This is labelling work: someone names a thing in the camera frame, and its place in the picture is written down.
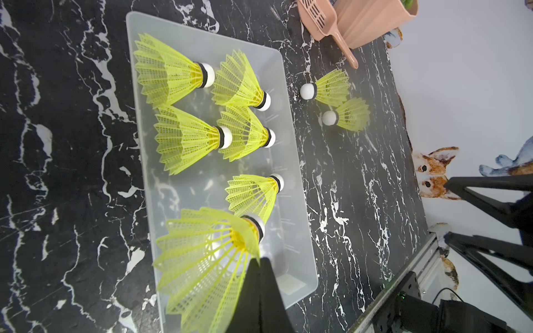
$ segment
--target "scoop handle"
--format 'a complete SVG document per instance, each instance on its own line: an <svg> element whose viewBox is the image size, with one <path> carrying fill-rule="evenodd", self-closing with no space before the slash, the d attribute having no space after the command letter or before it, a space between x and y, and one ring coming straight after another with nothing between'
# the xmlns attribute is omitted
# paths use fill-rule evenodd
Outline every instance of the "scoop handle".
<svg viewBox="0 0 533 333"><path fill-rule="evenodd" d="M346 59L348 59L348 62L350 65L357 69L359 67L359 63L357 62L356 57L353 55L352 50L348 47L348 44L344 41L344 38L342 38L341 33L339 32L338 28L335 27L332 29L331 34L333 36L333 39L341 49L342 53L346 56Z"/></svg>

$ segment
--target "plastic shuttlecock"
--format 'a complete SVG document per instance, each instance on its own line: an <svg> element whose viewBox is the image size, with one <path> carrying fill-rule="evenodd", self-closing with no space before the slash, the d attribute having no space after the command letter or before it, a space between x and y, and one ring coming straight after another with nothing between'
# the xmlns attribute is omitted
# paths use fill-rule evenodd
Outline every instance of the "plastic shuttlecock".
<svg viewBox="0 0 533 333"><path fill-rule="evenodd" d="M300 89L305 100L316 99L324 104L339 107L348 98L348 74L345 70L334 69L315 83L306 83Z"/></svg>
<svg viewBox="0 0 533 333"><path fill-rule="evenodd" d="M259 87L254 70L246 55L233 50L226 55L216 71L213 101L218 105L251 106L265 111L270 106L270 95Z"/></svg>
<svg viewBox="0 0 533 333"><path fill-rule="evenodd" d="M168 235L154 267L163 273L157 290L168 294L166 313L181 314L181 332L225 332L237 305L246 269L259 260L264 224L211 208L182 209L166 221Z"/></svg>
<svg viewBox="0 0 533 333"><path fill-rule="evenodd" d="M368 105L362 98L352 98L335 111L326 111L322 123L327 126L337 125L349 131L358 132L365 128L370 120Z"/></svg>
<svg viewBox="0 0 533 333"><path fill-rule="evenodd" d="M195 88L213 84L215 71L206 63L192 62L186 56L153 38L139 35L135 69L139 72L137 81L143 85L141 93L153 108L171 105L182 99Z"/></svg>
<svg viewBox="0 0 533 333"><path fill-rule="evenodd" d="M283 189L284 180L278 174L268 177L255 175L234 176L226 188L230 211L237 216L253 213L267 221L272 213L276 195Z"/></svg>
<svg viewBox="0 0 533 333"><path fill-rule="evenodd" d="M159 161L171 175L183 171L214 149L229 147L232 140L227 127L210 126L169 105L160 107L156 117Z"/></svg>
<svg viewBox="0 0 533 333"><path fill-rule="evenodd" d="M263 127L248 107L227 106L216 123L231 131L231 144L220 150L224 158L229 158L230 161L244 157L257 148L272 147L276 141L274 131Z"/></svg>

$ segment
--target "pink plastic scoop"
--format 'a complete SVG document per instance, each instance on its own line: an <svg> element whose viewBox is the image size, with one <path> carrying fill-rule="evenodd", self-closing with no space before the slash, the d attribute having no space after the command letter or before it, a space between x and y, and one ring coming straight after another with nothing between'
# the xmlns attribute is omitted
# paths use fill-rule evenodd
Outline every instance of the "pink plastic scoop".
<svg viewBox="0 0 533 333"><path fill-rule="evenodd" d="M303 25L315 40L333 36L350 65L355 69L359 67L356 57L337 28L337 13L329 0L298 0L298 13Z"/></svg>

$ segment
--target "white wall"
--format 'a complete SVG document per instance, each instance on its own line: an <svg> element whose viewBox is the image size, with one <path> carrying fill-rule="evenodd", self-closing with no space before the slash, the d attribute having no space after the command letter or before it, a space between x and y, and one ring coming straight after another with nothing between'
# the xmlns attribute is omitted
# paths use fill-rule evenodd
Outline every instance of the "white wall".
<svg viewBox="0 0 533 333"><path fill-rule="evenodd" d="M480 164L496 168L499 154L514 159L533 135L533 12L523 0L419 0L419 6L418 17L401 27L403 42L389 51L413 149L429 154L457 146L448 178L480 176ZM429 225L446 222L457 233L520 243L517 230L463 201L423 198L423 203ZM465 301L533 332L529 318L484 275L455 253L449 259ZM517 267L506 268L531 280Z"/></svg>

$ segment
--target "black marble countertop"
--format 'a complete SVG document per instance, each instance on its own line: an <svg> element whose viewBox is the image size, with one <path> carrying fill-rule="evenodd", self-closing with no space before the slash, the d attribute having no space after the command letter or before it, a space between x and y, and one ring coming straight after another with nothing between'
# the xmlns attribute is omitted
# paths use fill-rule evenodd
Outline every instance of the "black marble countertop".
<svg viewBox="0 0 533 333"><path fill-rule="evenodd" d="M0 0L0 331L158 332L125 16L136 10L284 57L319 275L298 332L353 325L427 237L381 39L351 69L295 1ZM346 68L363 132L322 127L300 86Z"/></svg>

